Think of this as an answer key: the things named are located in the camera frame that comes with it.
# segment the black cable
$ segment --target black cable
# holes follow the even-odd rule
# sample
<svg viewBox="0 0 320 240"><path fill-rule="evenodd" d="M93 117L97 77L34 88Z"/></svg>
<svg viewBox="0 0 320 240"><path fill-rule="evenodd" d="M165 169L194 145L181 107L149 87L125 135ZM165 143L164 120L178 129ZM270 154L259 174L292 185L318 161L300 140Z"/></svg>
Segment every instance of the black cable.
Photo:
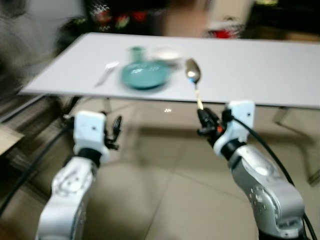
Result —
<svg viewBox="0 0 320 240"><path fill-rule="evenodd" d="M19 177L19 179L14 184L13 188L10 190L8 195L5 197L3 204L0 207L0 217L6 210L8 204L10 203L13 196L16 194L18 189L26 182L30 174L35 170L38 163L42 160L48 150L53 146L53 144L68 130L67 127L62 128L59 133L45 146L45 148L40 152L40 154L35 158L35 160L31 163L29 168L23 172L23 174Z"/></svg>
<svg viewBox="0 0 320 240"><path fill-rule="evenodd" d="M292 178L290 177L287 169L285 168L285 166L282 164L282 162L279 160L279 158L276 156L276 154L274 153L274 151L272 151L272 149L268 146L268 144L250 127L248 127L245 123L243 123L242 121L240 121L239 119L235 118L234 116L231 116L231 119L236 121L237 123L239 123L240 125L242 125L245 129L248 130L248 132L265 148L265 150L271 155L271 157L274 159L275 163L279 166L279 168L281 169L281 171L283 172L285 178L288 180L288 182L290 184L292 184L293 186L294 181L292 180ZM305 221L305 224L307 226L307 228L309 229L310 235L312 237L312 240L318 240L317 236L315 234L314 228L312 227L311 222L309 221L309 218L307 217L306 213L304 213L303 215L303 219ZM307 239L307 234L306 234L306 229L304 229L304 237L305 239Z"/></svg>

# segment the spoon handle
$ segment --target spoon handle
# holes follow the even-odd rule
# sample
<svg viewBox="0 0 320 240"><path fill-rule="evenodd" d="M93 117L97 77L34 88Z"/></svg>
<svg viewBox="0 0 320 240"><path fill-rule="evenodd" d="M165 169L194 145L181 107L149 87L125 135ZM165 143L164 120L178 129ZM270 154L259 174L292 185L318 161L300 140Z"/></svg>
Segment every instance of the spoon handle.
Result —
<svg viewBox="0 0 320 240"><path fill-rule="evenodd" d="M203 109L204 109L204 105L202 104L202 101L201 101L201 99L200 99L200 95L199 95L198 88L195 87L195 88L194 88L194 91L195 91L196 104L198 105L198 109L203 110Z"/></svg>

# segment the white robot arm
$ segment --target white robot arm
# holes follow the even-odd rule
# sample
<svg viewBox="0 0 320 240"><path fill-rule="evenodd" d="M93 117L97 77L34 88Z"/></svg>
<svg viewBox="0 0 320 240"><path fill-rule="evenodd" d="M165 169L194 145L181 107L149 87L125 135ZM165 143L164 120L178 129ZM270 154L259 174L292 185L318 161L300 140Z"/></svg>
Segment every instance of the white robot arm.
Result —
<svg viewBox="0 0 320 240"><path fill-rule="evenodd" d="M80 111L74 118L75 156L52 181L52 194L38 224L36 240L80 240L86 221L90 190L97 169L109 161L109 149L118 149L115 141L121 117L108 137L103 113Z"/></svg>
<svg viewBox="0 0 320 240"><path fill-rule="evenodd" d="M260 240L304 239L305 205L298 190L283 179L273 164L253 145L248 145L248 130L254 123L255 104L251 101L229 103L219 119L210 109L198 109L202 128L217 156L228 161L235 183L246 194Z"/></svg>

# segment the white table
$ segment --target white table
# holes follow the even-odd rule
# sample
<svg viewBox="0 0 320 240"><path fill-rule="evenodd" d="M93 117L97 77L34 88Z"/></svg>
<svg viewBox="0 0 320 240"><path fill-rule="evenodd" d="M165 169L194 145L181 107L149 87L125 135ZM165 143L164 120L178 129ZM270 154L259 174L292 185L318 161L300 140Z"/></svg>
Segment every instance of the white table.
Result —
<svg viewBox="0 0 320 240"><path fill-rule="evenodd" d="M194 58L202 71L200 96L205 103L253 100L260 106L320 108L320 44L284 41L204 39L88 33L57 57L23 94L97 96L136 100L195 102L194 86L184 69L163 87L129 89L120 71L130 63L128 48L171 46ZM106 63L118 67L94 87Z"/></svg>

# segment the spoon bowl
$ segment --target spoon bowl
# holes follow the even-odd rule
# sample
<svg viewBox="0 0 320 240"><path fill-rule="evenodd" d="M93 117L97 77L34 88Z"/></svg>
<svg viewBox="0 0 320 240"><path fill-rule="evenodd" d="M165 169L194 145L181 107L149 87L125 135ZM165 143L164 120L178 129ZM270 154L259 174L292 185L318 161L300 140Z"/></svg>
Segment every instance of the spoon bowl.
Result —
<svg viewBox="0 0 320 240"><path fill-rule="evenodd" d="M201 71L200 71L200 68L199 68L198 64L196 63L196 61L193 60L192 58L188 59L185 62L185 75L190 82L194 83L194 91L195 91L198 109L203 110L204 106L201 102L198 87L197 87L197 84L201 79Z"/></svg>

